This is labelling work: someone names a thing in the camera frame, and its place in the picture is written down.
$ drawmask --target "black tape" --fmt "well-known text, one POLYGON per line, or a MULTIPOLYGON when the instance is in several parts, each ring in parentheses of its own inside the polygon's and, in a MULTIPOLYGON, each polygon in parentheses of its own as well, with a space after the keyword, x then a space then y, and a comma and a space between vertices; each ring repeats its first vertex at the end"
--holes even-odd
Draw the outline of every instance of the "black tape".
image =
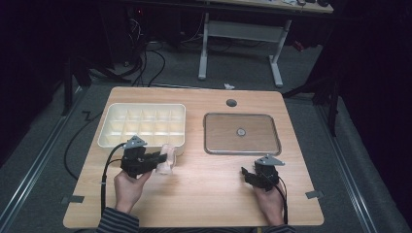
POLYGON ((317 197, 318 199, 321 199, 325 196, 322 191, 317 191, 317 190, 306 192, 305 194, 308 199, 312 199, 315 197, 317 197))
POLYGON ((63 199, 61 199, 61 204, 83 203, 84 200, 85 200, 84 196, 63 197, 63 199))

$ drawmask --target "gray carpet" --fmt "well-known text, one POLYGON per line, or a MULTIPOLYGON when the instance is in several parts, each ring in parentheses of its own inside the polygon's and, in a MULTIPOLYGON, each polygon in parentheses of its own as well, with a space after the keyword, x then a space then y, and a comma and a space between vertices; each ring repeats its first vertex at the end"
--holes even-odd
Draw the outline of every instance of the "gray carpet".
MULTIPOLYGON (((294 48, 285 47, 279 59, 285 86, 279 89, 274 85, 267 57, 239 52, 249 50, 245 48, 226 50, 224 46, 212 48, 224 52, 210 52, 208 77, 206 81, 201 82, 197 79, 200 48, 196 44, 190 46, 192 48, 181 47, 176 50, 167 46, 161 47, 160 44, 151 45, 152 50, 161 48, 158 52, 166 60, 165 68, 154 85, 172 84, 222 89, 224 83, 229 83, 234 85, 235 89, 286 92, 304 84, 314 61, 322 50, 318 47, 298 52, 294 48)), ((162 65, 159 55, 150 51, 147 55, 148 67, 143 76, 144 83, 160 71, 162 65)), ((127 84, 93 79, 93 85, 82 91, 85 96, 74 108, 73 114, 51 151, 49 161, 38 180, 34 181, 33 188, 8 232, 75 231, 66 229, 62 224, 67 209, 67 204, 62 203, 62 199, 70 196, 76 185, 76 181, 64 167, 64 153, 74 135, 87 124, 72 142, 67 153, 67 165, 78 176, 99 120, 98 117, 92 122, 87 121, 87 113, 84 112, 89 112, 89 117, 100 114, 111 88, 115 85, 127 84)), ((325 223, 321 226, 296 228, 299 232, 364 232, 347 186, 343 182, 334 155, 335 150, 324 127, 325 123, 320 117, 321 108, 313 106, 310 97, 310 94, 298 95, 286 99, 286 104, 314 187, 325 195, 319 200, 325 223)), ((1 210, 6 209, 54 126, 61 119, 62 99, 63 89, 60 88, 54 95, 52 103, 38 115, 12 157, 1 168, 1 210)), ((360 192, 373 217, 376 232, 411 232, 374 169, 342 100, 339 102, 336 132, 335 140, 338 141, 348 166, 356 177, 360 192)))

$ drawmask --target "wrist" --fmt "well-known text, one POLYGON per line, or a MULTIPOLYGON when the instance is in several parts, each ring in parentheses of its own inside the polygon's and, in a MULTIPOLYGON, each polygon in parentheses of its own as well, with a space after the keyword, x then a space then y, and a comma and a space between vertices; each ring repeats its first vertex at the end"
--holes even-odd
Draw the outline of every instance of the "wrist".
POLYGON ((267 221, 269 223, 270 226, 280 226, 280 225, 284 225, 285 222, 282 218, 282 215, 278 215, 278 216, 266 216, 267 221))
POLYGON ((115 206, 115 210, 119 212, 123 212, 125 214, 130 214, 132 207, 130 205, 125 205, 123 203, 117 203, 115 206))

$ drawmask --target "white desk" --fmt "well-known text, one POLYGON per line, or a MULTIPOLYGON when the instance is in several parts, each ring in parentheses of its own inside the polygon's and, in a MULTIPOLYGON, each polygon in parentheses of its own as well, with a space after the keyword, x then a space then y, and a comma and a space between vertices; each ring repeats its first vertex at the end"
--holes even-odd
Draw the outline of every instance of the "white desk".
MULTIPOLYGON (((310 13, 328 13, 333 12, 332 7, 329 5, 327 7, 321 7, 316 3, 306 3, 305 6, 291 5, 282 2, 281 0, 273 1, 264 1, 264 0, 210 0, 207 1, 207 4, 210 2, 216 3, 225 3, 225 4, 238 4, 238 5, 247 5, 253 7, 264 7, 264 8, 273 8, 279 10, 288 10, 288 11, 298 11, 298 12, 310 12, 310 13)), ((207 73, 207 59, 208 59, 208 39, 210 36, 216 37, 226 37, 226 38, 235 38, 243 40, 253 40, 253 41, 263 41, 269 43, 276 43, 277 47, 273 51, 273 55, 269 56, 269 63, 272 69, 273 79, 275 85, 278 87, 283 86, 282 77, 279 72, 278 59, 281 54, 282 47, 285 43, 285 40, 288 36, 292 21, 287 20, 283 27, 275 26, 263 26, 256 24, 247 24, 247 23, 237 23, 237 22, 227 22, 220 20, 210 20, 209 14, 205 14, 204 20, 204 31, 203 31, 203 47, 202 53, 200 55, 200 65, 199 65, 199 75, 200 80, 206 79, 207 73)))

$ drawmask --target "desk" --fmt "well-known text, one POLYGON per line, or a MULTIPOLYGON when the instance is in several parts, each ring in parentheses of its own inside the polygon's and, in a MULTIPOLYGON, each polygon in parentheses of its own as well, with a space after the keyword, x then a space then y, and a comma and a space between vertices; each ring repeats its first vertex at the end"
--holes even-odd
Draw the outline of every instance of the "desk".
MULTIPOLYGON (((328 5, 321 7, 317 3, 306 3, 304 6, 291 5, 282 1, 269 0, 209 0, 209 2, 225 3, 233 5, 245 5, 253 7, 262 7, 268 9, 280 9, 296 12, 309 13, 333 13, 333 8, 328 5)), ((200 80, 206 79, 207 71, 207 45, 209 36, 235 38, 243 40, 263 41, 276 43, 277 47, 273 51, 273 55, 269 56, 269 63, 272 69, 273 80, 278 87, 283 86, 281 74, 278 67, 278 58, 281 54, 282 47, 290 29, 292 21, 286 20, 285 26, 262 26, 247 23, 226 22, 220 20, 209 20, 209 14, 205 15, 204 30, 203 30, 203 47, 200 55, 199 75, 200 80)))
MULTIPOLYGON (((177 88, 113 88, 103 117, 86 157, 73 195, 83 203, 70 203, 63 223, 69 228, 96 227, 100 220, 100 181, 108 153, 97 145, 104 116, 114 103, 180 103, 187 108, 185 151, 177 157, 173 175, 153 173, 132 214, 142 227, 226 227, 263 226, 252 187, 244 182, 240 168, 252 170, 251 155, 211 155, 203 149, 203 117, 206 113, 256 113, 274 118, 286 163, 277 167, 288 189, 290 224, 320 225, 324 217, 316 198, 305 192, 314 189, 293 131, 284 100, 279 92, 177 88), (235 99, 237 106, 226 105, 235 99)), ((114 207, 113 177, 120 165, 108 169, 107 206, 114 207)))

